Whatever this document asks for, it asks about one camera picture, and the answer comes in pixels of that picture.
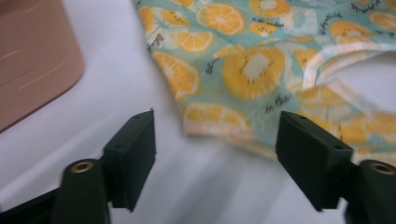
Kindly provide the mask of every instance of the white table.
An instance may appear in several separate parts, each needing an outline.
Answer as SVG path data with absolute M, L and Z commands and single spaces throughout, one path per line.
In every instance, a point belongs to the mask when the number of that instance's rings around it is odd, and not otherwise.
M 85 72 L 70 91 L 0 134 L 3 210 L 56 188 L 67 164 L 99 158 L 129 117 L 153 107 L 156 163 L 134 212 L 112 209 L 113 223 L 344 223 L 345 203 L 339 210 L 317 213 L 277 161 L 183 134 L 130 0 L 64 4 L 85 57 Z M 389 76 L 393 62 L 377 58 L 345 71 L 362 71 L 367 84 L 372 82 L 370 69 Z M 390 88 L 383 88 L 389 82 L 382 83 L 378 97 L 396 95 L 394 83 Z M 395 105 L 387 99 L 390 104 L 384 105 Z

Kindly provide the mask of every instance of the clamp jaw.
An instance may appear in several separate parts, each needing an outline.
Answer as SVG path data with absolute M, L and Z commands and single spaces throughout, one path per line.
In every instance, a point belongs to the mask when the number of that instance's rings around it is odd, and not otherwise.
M 317 211 L 348 201 L 347 224 L 396 223 L 396 168 L 350 160 L 353 149 L 306 117 L 282 112 L 278 160 Z
M 104 148 L 100 160 L 75 161 L 62 184 L 0 213 L 0 223 L 110 223 L 107 204 L 131 212 L 155 162 L 154 112 L 131 117 Z

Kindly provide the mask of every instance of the brass insert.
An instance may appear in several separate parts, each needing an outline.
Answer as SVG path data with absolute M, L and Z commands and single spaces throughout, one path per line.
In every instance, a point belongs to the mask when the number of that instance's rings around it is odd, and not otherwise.
M 74 165 L 71 170 L 73 173 L 78 174 L 78 173 L 84 173 L 86 171 L 89 171 L 89 170 L 91 170 L 92 167 L 93 167 L 92 162 L 83 161 L 83 162 L 80 162 L 80 163 Z
M 383 165 L 381 163 L 373 162 L 370 164 L 370 167 L 373 170 L 384 175 L 396 175 L 396 172 L 394 170 L 390 169 L 388 166 Z

